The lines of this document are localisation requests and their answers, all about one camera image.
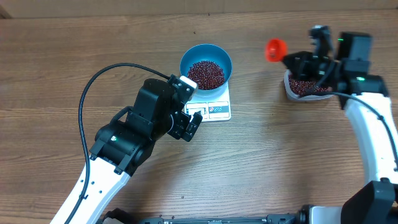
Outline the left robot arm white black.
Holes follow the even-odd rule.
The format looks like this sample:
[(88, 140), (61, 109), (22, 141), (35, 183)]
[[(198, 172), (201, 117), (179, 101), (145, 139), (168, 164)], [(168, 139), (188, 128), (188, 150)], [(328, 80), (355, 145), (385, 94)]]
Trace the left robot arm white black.
[(182, 110), (197, 89), (198, 85), (184, 76), (171, 76), (166, 82), (146, 79), (134, 106), (123, 108), (96, 133), (89, 164), (52, 223), (96, 223), (113, 197), (150, 157), (157, 140), (169, 134), (191, 141), (202, 116)]

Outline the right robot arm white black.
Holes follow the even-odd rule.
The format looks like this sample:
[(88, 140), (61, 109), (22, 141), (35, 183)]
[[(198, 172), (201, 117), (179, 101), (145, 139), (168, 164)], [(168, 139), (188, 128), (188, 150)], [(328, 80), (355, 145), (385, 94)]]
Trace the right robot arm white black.
[(350, 120), (363, 160), (365, 184), (341, 207), (309, 206), (300, 223), (397, 223), (397, 128), (382, 77), (369, 74), (373, 38), (342, 32), (334, 50), (326, 26), (314, 27), (313, 52), (288, 53), (284, 41), (266, 48), (269, 61), (282, 62), (292, 77), (315, 81), (330, 91), (307, 90), (302, 97), (335, 95)]

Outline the orange measuring scoop blue handle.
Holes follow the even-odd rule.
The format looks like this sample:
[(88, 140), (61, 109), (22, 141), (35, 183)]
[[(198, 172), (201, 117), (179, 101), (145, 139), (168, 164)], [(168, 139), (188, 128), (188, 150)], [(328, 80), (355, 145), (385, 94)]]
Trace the orange measuring scoop blue handle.
[(280, 39), (271, 39), (265, 46), (265, 58), (268, 62), (281, 62), (287, 55), (287, 44)]

